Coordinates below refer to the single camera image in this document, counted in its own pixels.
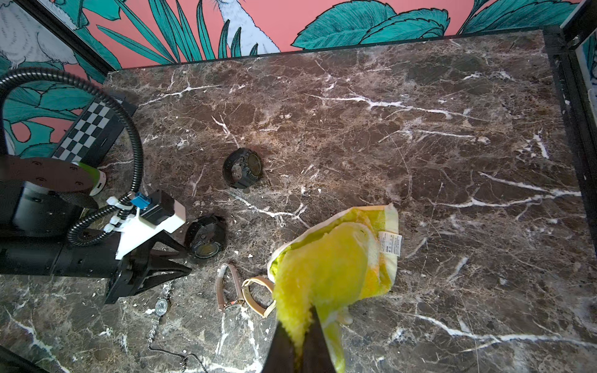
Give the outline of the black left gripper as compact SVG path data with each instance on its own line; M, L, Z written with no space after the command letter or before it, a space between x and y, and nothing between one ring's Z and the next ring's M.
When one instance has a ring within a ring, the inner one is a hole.
M165 231L121 260L116 258L119 242L118 233L91 246L75 246L58 237L5 237L1 239L1 273L110 278L107 305L191 273L191 268L174 262L187 257L187 248Z

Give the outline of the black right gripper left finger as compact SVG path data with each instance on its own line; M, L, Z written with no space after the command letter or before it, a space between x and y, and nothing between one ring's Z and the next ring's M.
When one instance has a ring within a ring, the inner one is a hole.
M277 323L262 373L295 373L295 346L280 322Z

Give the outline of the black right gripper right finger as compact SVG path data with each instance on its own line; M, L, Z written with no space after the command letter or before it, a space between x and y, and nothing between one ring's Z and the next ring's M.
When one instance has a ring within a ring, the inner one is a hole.
M300 371L304 373L335 373L336 370L326 344L317 309L312 306L310 312L312 322L303 343Z

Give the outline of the yellow green patterned towel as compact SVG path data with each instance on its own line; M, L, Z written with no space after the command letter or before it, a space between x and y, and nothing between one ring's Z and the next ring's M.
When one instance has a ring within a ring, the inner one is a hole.
M280 247L267 265L275 284L277 322L295 346L301 372L306 332L314 306L336 372L346 369L341 325L349 307L387 294L394 286L402 237L394 205L349 208Z

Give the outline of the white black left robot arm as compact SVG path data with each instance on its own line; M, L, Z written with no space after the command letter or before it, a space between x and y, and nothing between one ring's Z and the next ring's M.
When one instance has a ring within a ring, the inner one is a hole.
M191 273L177 261L181 244L166 231L133 245L122 256L126 233L94 246L71 244L67 231L84 208L97 203L96 183L82 167L50 158L1 158L1 273L3 275L106 279L105 302L138 295Z

